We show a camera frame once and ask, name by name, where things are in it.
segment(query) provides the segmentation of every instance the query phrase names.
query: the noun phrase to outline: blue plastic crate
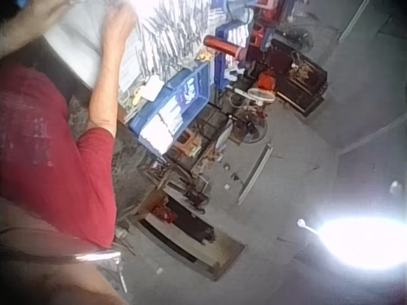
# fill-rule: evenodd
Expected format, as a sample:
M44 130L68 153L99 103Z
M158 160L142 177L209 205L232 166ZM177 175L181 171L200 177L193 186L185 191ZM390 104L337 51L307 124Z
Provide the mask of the blue plastic crate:
M139 141L157 156L161 156L167 150L160 151L157 149L157 146L155 147L154 144L151 143L152 139L148 141L141 133L153 118L155 121L158 118L163 121L163 117L159 114L160 110L165 106L168 107L170 103L171 105L176 103L176 106L179 106L181 109L179 113L182 116L182 123L176 126L175 131L171 132L172 141L168 146L169 148L209 101L209 64L207 62L197 62L197 65L198 66L192 71L189 69L179 71L162 88L155 101L149 102L129 123L130 130L138 136ZM191 88L191 85L193 85L195 89L195 96L190 101L187 101L185 99L187 94L186 90ZM165 125L170 126L170 123L171 122L166 121ZM158 141L160 136L162 137L160 132L156 133L154 142Z

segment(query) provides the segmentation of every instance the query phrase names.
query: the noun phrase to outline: person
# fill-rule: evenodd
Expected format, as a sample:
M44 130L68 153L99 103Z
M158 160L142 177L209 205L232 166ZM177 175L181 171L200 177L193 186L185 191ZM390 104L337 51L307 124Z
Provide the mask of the person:
M44 34L70 7L67 0L30 0L1 25L0 58ZM118 79L135 21L129 4L107 14L99 80L89 103L87 129L77 142L67 124L67 101L55 85L34 69L1 64L1 249L11 245L36 254L64 255L111 246ZM40 304L124 303L91 264L37 266L1 260L0 273L2 281L24 287L29 299Z

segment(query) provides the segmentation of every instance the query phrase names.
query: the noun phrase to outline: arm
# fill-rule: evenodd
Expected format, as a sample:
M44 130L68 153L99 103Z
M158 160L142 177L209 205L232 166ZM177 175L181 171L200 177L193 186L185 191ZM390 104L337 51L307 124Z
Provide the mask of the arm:
M66 0L31 0L15 18L1 25L0 58L43 35L70 7Z
M134 27L135 13L129 4L107 14L102 66L89 103L88 129L101 127L116 135L120 62Z

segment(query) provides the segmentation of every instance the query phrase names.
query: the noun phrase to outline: bright light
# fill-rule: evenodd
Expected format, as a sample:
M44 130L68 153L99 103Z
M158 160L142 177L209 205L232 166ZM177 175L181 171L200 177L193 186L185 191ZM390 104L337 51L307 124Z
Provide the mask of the bright light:
M407 227L381 218L338 219L317 232L339 259L363 269L386 269L407 259Z

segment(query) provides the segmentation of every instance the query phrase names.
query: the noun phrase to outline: red t-shirt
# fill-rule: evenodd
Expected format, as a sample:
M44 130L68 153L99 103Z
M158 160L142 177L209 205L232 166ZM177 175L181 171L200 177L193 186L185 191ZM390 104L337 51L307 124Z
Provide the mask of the red t-shirt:
M0 70L0 196L61 232L107 248L116 219L113 146L103 128L75 143L66 101L44 74Z

